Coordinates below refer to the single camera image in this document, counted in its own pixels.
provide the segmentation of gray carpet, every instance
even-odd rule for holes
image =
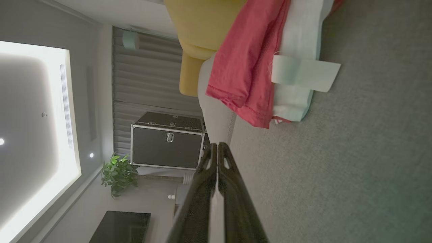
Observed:
[[[342,63],[304,121],[231,148],[278,242],[432,242],[432,1],[346,0],[323,26]]]

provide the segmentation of gray curtain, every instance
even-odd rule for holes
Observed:
[[[114,150],[130,153],[130,125],[146,111],[202,117],[198,98],[178,90],[182,48],[178,40],[140,34],[140,49],[126,50],[125,30],[113,28]]]

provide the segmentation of green plant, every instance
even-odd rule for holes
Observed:
[[[102,185],[111,186],[111,197],[120,196],[118,193],[130,185],[138,186],[137,168],[138,166],[130,164],[126,159],[128,154],[121,160],[120,156],[114,153],[109,163],[104,163],[102,168]]]

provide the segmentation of cove lighting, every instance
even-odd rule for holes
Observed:
[[[0,42],[0,53],[37,58],[48,74],[58,169],[33,197],[0,228],[0,243],[16,242],[50,205],[81,175],[76,143],[69,51],[65,49]]]

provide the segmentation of red towel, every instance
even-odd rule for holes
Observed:
[[[248,0],[217,51],[206,94],[252,126],[269,128],[271,63],[291,0]]]

